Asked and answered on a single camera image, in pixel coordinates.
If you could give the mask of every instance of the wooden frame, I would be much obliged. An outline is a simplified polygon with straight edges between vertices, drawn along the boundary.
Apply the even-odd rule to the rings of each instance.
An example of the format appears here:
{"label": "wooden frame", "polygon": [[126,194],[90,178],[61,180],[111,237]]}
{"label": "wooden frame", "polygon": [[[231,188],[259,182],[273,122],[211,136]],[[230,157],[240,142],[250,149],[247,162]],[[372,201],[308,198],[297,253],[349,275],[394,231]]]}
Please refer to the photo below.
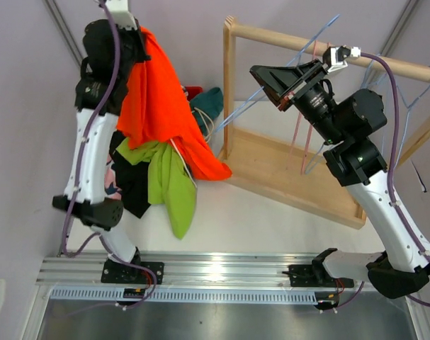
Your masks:
{"label": "wooden frame", "polygon": [[[236,37],[260,43],[301,50],[308,39],[242,25],[231,16],[224,24],[224,118],[234,110],[235,45]],[[305,51],[312,54],[314,45]],[[321,56],[326,43],[317,42],[315,54]],[[410,79],[430,82],[430,67],[383,58],[396,74]],[[367,67],[364,57],[349,60],[350,64]],[[372,68],[384,72],[373,63]],[[399,164],[405,162],[430,138],[430,118],[408,139]],[[224,146],[220,158],[231,167],[230,183],[328,218],[356,229],[364,226],[366,214],[342,188],[328,168],[318,166],[310,175],[300,175],[304,151],[295,147],[289,156],[290,145],[273,138],[237,129],[229,124],[224,129]]]}

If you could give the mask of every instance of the orange cloth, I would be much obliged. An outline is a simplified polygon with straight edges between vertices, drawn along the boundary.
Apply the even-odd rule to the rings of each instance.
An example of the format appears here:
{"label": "orange cloth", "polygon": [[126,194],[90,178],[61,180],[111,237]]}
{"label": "orange cloth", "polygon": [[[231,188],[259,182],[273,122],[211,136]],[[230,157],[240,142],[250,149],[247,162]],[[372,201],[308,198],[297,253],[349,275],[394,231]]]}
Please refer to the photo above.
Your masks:
{"label": "orange cloth", "polygon": [[173,138],[195,178],[229,178],[232,172],[205,142],[171,62],[153,34],[141,29],[152,60],[133,67],[117,129],[130,138],[131,149],[152,140],[169,142]]}

